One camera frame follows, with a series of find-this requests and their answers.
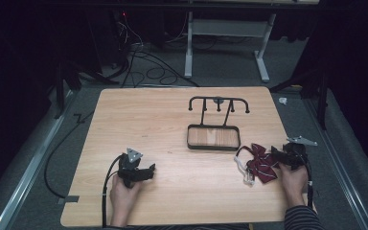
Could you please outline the grey tape piece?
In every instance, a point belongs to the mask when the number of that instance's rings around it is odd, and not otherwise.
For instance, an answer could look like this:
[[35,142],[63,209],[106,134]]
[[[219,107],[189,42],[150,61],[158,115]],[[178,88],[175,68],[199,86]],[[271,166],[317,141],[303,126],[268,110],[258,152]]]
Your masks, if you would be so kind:
[[66,197],[60,197],[57,200],[57,204],[65,204],[65,203],[78,203],[80,199],[79,195],[68,195]]

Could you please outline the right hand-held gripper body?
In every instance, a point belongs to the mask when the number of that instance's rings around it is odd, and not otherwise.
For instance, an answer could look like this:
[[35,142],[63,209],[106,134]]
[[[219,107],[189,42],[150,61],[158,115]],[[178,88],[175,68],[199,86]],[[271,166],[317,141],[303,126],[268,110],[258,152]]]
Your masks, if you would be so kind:
[[302,136],[288,137],[288,143],[283,145],[283,151],[286,153],[286,165],[296,170],[300,166],[307,166],[309,163],[306,146],[317,146],[315,141]]

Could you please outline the person's right hand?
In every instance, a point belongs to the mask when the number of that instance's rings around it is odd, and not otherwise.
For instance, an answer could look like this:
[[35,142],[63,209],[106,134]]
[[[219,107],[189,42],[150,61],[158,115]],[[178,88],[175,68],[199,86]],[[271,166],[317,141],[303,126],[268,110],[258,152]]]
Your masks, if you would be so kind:
[[308,184],[308,173],[305,167],[292,170],[289,166],[279,164],[282,173],[282,185],[287,198],[288,207],[302,206],[305,204],[303,192]]

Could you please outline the aluminium floor rail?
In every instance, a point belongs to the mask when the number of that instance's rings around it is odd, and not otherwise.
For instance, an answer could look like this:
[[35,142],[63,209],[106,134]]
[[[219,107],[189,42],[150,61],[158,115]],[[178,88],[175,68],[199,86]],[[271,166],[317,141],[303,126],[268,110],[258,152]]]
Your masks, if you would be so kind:
[[11,228],[77,95],[77,91],[66,91],[62,112],[56,103],[51,105],[5,171],[0,180],[0,230]]
[[356,221],[361,230],[368,230],[368,211],[366,210],[363,201],[355,187],[351,177],[346,171],[341,159],[338,156],[338,152],[334,147],[332,139],[328,132],[317,121],[317,112],[315,106],[311,100],[303,100],[303,104],[306,110],[309,112],[311,119],[313,120],[316,129],[319,132],[320,138],[323,142],[323,146],[326,148],[326,153],[332,162],[334,174],[341,186],[343,194],[345,195]]

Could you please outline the maroon striped bow tie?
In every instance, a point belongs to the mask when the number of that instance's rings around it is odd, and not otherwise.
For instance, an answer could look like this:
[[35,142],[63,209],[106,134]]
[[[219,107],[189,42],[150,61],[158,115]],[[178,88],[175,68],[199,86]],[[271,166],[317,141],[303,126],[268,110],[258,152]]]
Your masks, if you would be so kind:
[[[240,159],[240,153],[243,151],[247,151],[252,155],[252,158],[245,164]],[[274,171],[278,167],[278,162],[261,145],[252,144],[250,147],[240,147],[235,154],[234,161],[237,163],[238,169],[243,175],[243,182],[245,184],[254,185],[257,178],[263,184],[278,178],[277,173]]]

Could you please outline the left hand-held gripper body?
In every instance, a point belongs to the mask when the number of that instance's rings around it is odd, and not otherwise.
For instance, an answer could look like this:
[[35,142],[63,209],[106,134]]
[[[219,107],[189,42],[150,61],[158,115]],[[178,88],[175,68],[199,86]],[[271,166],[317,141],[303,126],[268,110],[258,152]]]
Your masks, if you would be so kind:
[[138,171],[143,154],[137,150],[127,148],[126,153],[119,160],[118,176],[123,179],[127,188],[132,188],[133,178]]

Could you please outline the white desk frame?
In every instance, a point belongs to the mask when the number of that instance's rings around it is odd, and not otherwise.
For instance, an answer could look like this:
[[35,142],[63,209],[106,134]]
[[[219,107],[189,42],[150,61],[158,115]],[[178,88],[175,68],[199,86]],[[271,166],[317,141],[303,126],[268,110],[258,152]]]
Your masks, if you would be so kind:
[[[257,7],[306,7],[317,6],[320,0],[212,0],[213,3],[256,5]],[[185,56],[184,77],[190,79],[193,75],[193,36],[230,36],[230,37],[257,37],[262,40],[259,50],[254,51],[262,82],[269,82],[264,54],[269,36],[271,35],[277,14],[271,12],[267,19],[257,20],[226,20],[226,19],[199,19],[193,13],[187,13],[187,51]]]

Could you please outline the person's left hand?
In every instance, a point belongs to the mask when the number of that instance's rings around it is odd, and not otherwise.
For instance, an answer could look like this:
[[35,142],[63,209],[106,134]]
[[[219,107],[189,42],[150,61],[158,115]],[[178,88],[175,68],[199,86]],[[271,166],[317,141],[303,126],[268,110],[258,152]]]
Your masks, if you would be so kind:
[[141,187],[142,182],[136,182],[132,188],[128,188],[125,186],[123,179],[118,175],[114,175],[110,192],[113,210],[115,212],[130,211],[136,202]]

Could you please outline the black rack with wooden base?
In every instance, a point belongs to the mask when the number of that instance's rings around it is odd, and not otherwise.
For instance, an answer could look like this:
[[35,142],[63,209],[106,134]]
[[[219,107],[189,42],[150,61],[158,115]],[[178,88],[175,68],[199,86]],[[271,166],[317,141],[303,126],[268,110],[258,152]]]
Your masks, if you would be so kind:
[[[250,113],[249,103],[242,98],[221,96],[193,96],[189,99],[188,110],[194,109],[194,102],[201,101],[200,121],[187,127],[187,147],[190,150],[237,150],[241,146],[241,132],[237,126],[229,126],[229,115],[236,112],[235,103],[244,105],[244,112]],[[215,111],[220,113],[225,106],[225,115],[221,125],[205,123],[208,102],[213,104]]]

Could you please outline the black metal stand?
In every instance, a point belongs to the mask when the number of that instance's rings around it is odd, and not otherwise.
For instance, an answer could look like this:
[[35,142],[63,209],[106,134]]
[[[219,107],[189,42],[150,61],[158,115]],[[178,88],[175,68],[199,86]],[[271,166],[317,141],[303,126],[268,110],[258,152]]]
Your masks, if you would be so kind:
[[68,86],[71,91],[81,90],[79,72],[80,68],[74,61],[64,59],[57,64],[55,69],[56,119],[59,119],[65,111],[65,86]]
[[316,118],[322,129],[326,129],[325,113],[327,108],[328,76],[324,71],[311,69],[306,73],[292,77],[276,86],[270,87],[271,93],[277,93],[292,85],[301,85],[302,99],[317,98]]

